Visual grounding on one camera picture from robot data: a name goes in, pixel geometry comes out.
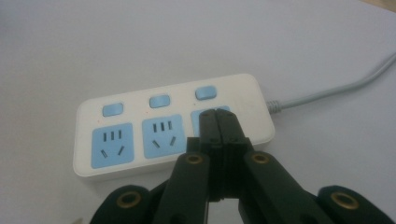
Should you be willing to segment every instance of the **gray cable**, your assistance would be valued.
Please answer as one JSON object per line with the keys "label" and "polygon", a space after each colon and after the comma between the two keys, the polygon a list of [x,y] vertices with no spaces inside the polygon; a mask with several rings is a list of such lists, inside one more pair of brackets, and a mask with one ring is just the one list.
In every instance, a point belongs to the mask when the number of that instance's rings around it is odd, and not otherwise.
{"label": "gray cable", "polygon": [[382,74],[387,71],[387,69],[396,62],[396,53],[394,53],[376,72],[372,73],[368,77],[364,77],[361,80],[357,82],[353,82],[350,84],[346,84],[344,86],[336,87],[333,89],[329,89],[326,91],[320,91],[314,94],[307,95],[305,97],[295,99],[295,100],[289,100],[286,102],[279,102],[279,101],[270,101],[267,102],[267,107],[268,110],[270,111],[270,114],[275,114],[279,113],[282,111],[282,109],[287,109],[299,105],[305,105],[308,103],[311,103],[316,100],[320,100],[329,96],[333,96],[335,94],[339,94],[342,92],[346,91],[355,91],[359,88],[362,88],[366,86],[367,84],[370,84],[373,82],[376,78],[380,77]]}

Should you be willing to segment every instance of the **power strip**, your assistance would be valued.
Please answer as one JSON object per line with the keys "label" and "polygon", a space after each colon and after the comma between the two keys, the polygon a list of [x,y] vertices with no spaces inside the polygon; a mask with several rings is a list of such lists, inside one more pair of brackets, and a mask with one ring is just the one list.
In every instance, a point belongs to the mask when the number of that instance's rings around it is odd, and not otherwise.
{"label": "power strip", "polygon": [[199,136],[199,114],[230,110],[261,150],[275,135],[257,80],[211,78],[88,100],[78,109],[74,170],[93,180],[171,167]]}

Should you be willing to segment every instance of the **blue switch button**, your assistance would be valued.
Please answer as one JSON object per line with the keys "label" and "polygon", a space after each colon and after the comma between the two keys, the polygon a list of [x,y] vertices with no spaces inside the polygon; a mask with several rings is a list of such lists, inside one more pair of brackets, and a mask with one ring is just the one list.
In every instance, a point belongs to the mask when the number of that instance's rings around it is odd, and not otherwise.
{"label": "blue switch button", "polygon": [[149,106],[151,108],[168,106],[170,104],[171,104],[171,99],[169,98],[169,95],[153,96],[149,98]]}
{"label": "blue switch button", "polygon": [[218,95],[218,92],[216,90],[216,87],[214,87],[214,86],[201,87],[195,91],[195,96],[197,97],[197,100],[200,100],[200,101],[213,99],[217,95]]}
{"label": "blue switch button", "polygon": [[117,103],[113,105],[105,105],[103,107],[103,117],[110,117],[115,115],[120,115],[123,112],[123,104]]}

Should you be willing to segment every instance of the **blue outlet socket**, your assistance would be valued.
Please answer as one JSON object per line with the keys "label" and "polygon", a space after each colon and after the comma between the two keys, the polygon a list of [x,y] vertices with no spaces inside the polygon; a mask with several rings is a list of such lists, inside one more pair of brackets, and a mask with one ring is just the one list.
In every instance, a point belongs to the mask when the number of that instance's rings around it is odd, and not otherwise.
{"label": "blue outlet socket", "polygon": [[230,107],[227,105],[192,111],[191,112],[191,120],[192,120],[192,128],[194,130],[195,137],[199,137],[199,115],[202,112],[209,110],[209,109],[223,109],[223,110],[231,111]]}
{"label": "blue outlet socket", "polygon": [[143,148],[148,159],[186,151],[187,140],[180,115],[143,120]]}
{"label": "blue outlet socket", "polygon": [[119,165],[134,160],[131,123],[98,128],[92,133],[92,168]]}

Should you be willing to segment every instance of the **white table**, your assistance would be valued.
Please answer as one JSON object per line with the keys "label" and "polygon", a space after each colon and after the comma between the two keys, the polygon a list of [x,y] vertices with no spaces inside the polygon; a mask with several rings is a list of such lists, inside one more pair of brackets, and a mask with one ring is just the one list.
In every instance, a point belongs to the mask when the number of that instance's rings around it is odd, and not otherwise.
{"label": "white table", "polygon": [[[366,76],[396,51],[396,14],[345,1],[1,1],[0,222],[88,223],[114,189],[72,167],[87,99],[249,73],[266,100]],[[396,66],[366,89],[274,115],[266,149],[312,193],[341,185],[396,220]],[[237,200],[209,223],[242,223]]]}

